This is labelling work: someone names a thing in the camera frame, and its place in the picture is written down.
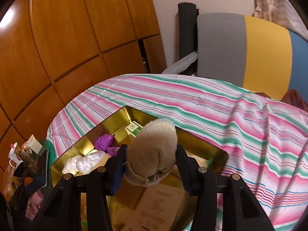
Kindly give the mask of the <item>striped pink green bedsheet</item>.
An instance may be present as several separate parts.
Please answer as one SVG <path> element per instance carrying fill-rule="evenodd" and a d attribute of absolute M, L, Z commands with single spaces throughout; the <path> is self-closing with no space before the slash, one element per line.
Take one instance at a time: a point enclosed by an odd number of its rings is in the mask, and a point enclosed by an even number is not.
<path fill-rule="evenodd" d="M 292 230 L 307 207 L 307 112 L 228 82 L 175 74 L 124 74 L 76 96 L 47 139 L 63 154 L 128 105 L 171 119 L 228 153 L 224 175 L 240 174 L 275 230 Z"/>

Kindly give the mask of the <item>black bed post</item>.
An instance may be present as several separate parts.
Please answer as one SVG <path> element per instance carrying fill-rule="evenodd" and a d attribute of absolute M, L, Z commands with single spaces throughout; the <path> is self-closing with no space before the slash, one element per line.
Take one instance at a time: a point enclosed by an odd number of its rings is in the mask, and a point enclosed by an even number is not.
<path fill-rule="evenodd" d="M 197 51 L 197 16 L 199 9 L 194 3 L 178 4 L 179 58 Z"/>

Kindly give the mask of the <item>cream paper box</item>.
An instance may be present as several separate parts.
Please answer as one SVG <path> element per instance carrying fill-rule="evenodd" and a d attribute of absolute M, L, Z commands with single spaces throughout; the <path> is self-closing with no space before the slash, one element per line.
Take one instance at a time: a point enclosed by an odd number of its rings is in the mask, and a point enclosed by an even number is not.
<path fill-rule="evenodd" d="M 164 184 L 147 187 L 124 230 L 169 230 L 184 198 L 184 190 Z"/>

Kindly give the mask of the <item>pink patterned curtain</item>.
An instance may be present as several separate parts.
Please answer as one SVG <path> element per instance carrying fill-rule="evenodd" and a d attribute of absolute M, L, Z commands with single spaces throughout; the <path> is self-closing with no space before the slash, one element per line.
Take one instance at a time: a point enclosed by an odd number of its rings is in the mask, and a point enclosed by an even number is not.
<path fill-rule="evenodd" d="M 276 23 L 307 40 L 307 28 L 289 0 L 255 0 L 253 16 Z"/>

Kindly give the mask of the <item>orange wooden wardrobe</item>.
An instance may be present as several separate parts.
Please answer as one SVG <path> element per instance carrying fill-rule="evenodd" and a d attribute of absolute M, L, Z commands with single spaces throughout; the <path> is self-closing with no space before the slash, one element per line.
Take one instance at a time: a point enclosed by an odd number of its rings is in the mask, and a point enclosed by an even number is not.
<path fill-rule="evenodd" d="M 98 82 L 166 69 L 152 0 L 1 0 L 1 171 Z"/>

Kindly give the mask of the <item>small green tea packet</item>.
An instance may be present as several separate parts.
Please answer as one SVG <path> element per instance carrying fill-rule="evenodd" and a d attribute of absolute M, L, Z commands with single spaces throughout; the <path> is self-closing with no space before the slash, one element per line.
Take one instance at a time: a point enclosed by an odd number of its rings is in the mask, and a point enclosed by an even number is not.
<path fill-rule="evenodd" d="M 129 125 L 125 127 L 125 130 L 129 135 L 132 135 L 133 137 L 136 137 L 139 132 L 142 130 L 143 126 L 139 123 L 132 121 Z"/>

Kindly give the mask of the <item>grey yellow blue headboard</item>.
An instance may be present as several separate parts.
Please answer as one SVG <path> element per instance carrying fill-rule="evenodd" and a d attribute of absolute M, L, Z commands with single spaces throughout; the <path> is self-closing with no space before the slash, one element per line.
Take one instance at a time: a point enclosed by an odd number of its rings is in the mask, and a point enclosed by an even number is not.
<path fill-rule="evenodd" d="M 263 19 L 230 13 L 197 17 L 197 76 L 280 100 L 295 89 L 307 100 L 307 40 Z"/>

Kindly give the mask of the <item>cream sock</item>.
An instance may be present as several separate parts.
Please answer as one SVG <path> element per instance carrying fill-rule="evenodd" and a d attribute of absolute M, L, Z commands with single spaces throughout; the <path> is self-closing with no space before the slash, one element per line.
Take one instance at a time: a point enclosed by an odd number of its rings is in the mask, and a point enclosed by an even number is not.
<path fill-rule="evenodd" d="M 176 151 L 177 132 L 171 120 L 147 123 L 127 147 L 125 179 L 134 186 L 157 184 L 172 171 Z"/>

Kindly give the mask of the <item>purple candy middle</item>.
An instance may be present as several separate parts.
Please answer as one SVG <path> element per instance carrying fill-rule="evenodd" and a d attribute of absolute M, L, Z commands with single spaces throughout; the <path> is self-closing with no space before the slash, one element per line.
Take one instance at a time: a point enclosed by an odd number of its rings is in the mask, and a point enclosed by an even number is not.
<path fill-rule="evenodd" d="M 120 150 L 119 147 L 107 147 L 107 149 L 106 149 L 107 153 L 111 157 L 115 157 L 118 154 L 119 150 Z"/>

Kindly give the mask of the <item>white plastic bag roll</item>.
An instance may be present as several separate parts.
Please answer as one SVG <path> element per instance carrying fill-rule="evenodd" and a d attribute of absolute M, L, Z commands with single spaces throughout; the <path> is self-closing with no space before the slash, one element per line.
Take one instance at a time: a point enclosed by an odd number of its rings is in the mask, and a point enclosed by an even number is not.
<path fill-rule="evenodd" d="M 88 174 L 96 167 L 104 165 L 106 160 L 110 157 L 111 156 L 104 151 L 90 153 L 84 157 L 82 155 L 76 155 L 66 161 L 64 168 L 62 169 L 62 174 Z"/>

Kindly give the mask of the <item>purple candy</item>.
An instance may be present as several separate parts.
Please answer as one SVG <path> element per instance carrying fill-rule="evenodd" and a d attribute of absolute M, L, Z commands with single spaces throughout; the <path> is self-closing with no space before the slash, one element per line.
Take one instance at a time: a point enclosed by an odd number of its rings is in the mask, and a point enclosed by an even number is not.
<path fill-rule="evenodd" d="M 115 157 L 118 154 L 119 150 L 120 150 L 119 147 L 107 147 L 107 149 L 106 149 L 107 153 L 111 157 Z"/>
<path fill-rule="evenodd" d="M 108 147 L 111 146 L 114 140 L 114 135 L 111 134 L 103 134 L 100 136 L 94 145 L 94 148 L 98 151 L 106 151 Z"/>

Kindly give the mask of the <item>purple candy front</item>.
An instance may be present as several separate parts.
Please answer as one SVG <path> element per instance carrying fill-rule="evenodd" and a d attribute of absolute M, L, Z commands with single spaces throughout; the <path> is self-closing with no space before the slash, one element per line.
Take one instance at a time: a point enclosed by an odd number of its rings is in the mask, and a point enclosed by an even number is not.
<path fill-rule="evenodd" d="M 103 134 L 100 136 L 94 145 L 94 148 L 98 151 L 106 151 L 108 147 L 111 146 L 114 140 L 114 135 L 111 134 Z"/>

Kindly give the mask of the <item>dark red pillow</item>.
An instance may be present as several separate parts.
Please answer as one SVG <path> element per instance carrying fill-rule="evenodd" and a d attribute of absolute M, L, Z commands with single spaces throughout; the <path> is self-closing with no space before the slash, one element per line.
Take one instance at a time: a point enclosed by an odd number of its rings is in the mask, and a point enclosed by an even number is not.
<path fill-rule="evenodd" d="M 308 112 L 308 103 L 301 97 L 296 89 L 289 89 L 281 101 Z"/>

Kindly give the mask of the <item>gold tin box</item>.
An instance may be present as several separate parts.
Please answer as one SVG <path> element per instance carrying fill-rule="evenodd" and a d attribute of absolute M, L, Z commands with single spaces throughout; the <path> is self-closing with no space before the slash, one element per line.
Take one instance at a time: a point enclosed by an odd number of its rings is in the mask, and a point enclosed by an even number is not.
<path fill-rule="evenodd" d="M 129 106 L 117 110 L 86 133 L 51 165 L 52 183 L 56 185 L 62 178 L 62 169 L 69 158 L 93 153 L 95 151 L 94 144 L 100 136 L 104 134 L 114 135 L 112 145 L 115 147 L 119 147 L 121 144 L 130 144 L 134 137 L 126 130 L 126 127 L 132 122 L 144 126 L 155 119 L 156 117 Z M 176 130 L 178 144 L 183 146 L 190 157 L 194 157 L 200 166 L 207 167 L 216 174 L 222 172 L 228 159 L 226 152 L 179 127 Z M 164 229 L 184 230 L 187 228 L 193 220 L 197 199 L 184 192 L 176 168 L 159 182 L 158 188 L 163 188 L 167 192 L 175 191 L 178 193 L 168 200 L 167 209 L 171 212 L 171 221 L 164 226 Z M 126 226 L 130 224 L 130 217 L 136 214 L 139 205 L 151 196 L 153 196 L 153 187 L 146 189 L 131 185 L 123 180 L 116 194 L 106 198 L 113 229 L 125 230 Z"/>

